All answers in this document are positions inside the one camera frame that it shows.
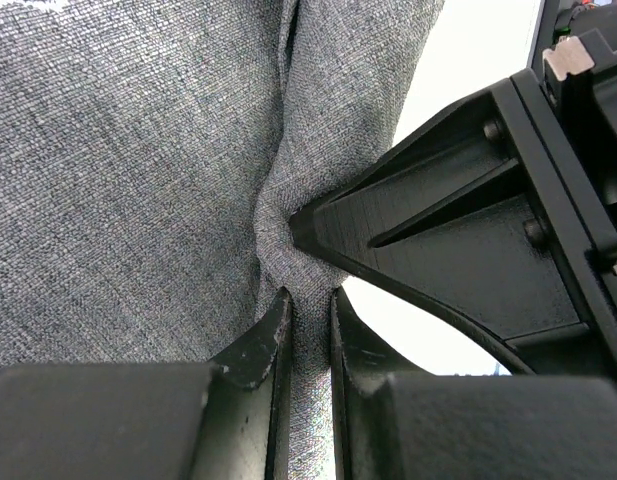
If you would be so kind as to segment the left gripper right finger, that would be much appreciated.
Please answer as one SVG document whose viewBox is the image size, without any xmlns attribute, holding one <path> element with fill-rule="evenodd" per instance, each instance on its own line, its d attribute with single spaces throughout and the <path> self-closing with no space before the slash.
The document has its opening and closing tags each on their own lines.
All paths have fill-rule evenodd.
<svg viewBox="0 0 617 480">
<path fill-rule="evenodd" d="M 435 376 L 331 300 L 340 479 L 617 479 L 617 384 Z"/>
</svg>

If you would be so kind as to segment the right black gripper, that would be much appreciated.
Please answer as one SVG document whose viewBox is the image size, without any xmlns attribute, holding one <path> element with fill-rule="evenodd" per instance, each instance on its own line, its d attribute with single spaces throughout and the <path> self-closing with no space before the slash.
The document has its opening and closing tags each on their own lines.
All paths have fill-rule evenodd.
<svg viewBox="0 0 617 480">
<path fill-rule="evenodd" d="M 545 77 L 542 52 L 570 36 L 595 66 Z M 512 82 L 547 157 L 525 164 L 541 214 L 524 228 L 550 248 L 582 319 L 522 345 L 617 375 L 617 1 L 544 2 L 529 67 Z"/>
</svg>

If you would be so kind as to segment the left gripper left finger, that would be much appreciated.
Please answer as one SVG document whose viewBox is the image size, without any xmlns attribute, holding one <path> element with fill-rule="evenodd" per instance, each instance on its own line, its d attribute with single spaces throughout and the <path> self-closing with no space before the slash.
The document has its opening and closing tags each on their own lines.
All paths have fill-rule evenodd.
<svg viewBox="0 0 617 480">
<path fill-rule="evenodd" d="M 203 363 L 0 370 L 0 479 L 284 479 L 293 305 Z"/>
</svg>

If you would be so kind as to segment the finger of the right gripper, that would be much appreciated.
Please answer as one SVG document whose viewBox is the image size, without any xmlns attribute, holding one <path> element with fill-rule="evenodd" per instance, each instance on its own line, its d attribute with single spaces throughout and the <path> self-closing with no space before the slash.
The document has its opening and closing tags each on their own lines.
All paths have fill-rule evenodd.
<svg viewBox="0 0 617 480">
<path fill-rule="evenodd" d="M 442 110 L 349 184 L 294 214 L 295 245 L 483 344 L 589 333 L 526 163 L 543 149 L 516 89 Z"/>
</svg>

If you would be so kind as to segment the grey cloth napkin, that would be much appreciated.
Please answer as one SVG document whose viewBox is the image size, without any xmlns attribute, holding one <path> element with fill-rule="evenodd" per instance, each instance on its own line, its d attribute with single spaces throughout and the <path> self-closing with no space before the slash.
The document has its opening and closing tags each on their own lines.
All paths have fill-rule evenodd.
<svg viewBox="0 0 617 480">
<path fill-rule="evenodd" d="M 0 368 L 203 361 L 295 302 L 289 475 L 335 475 L 338 269 L 289 217 L 392 144 L 439 1 L 0 1 Z"/>
</svg>

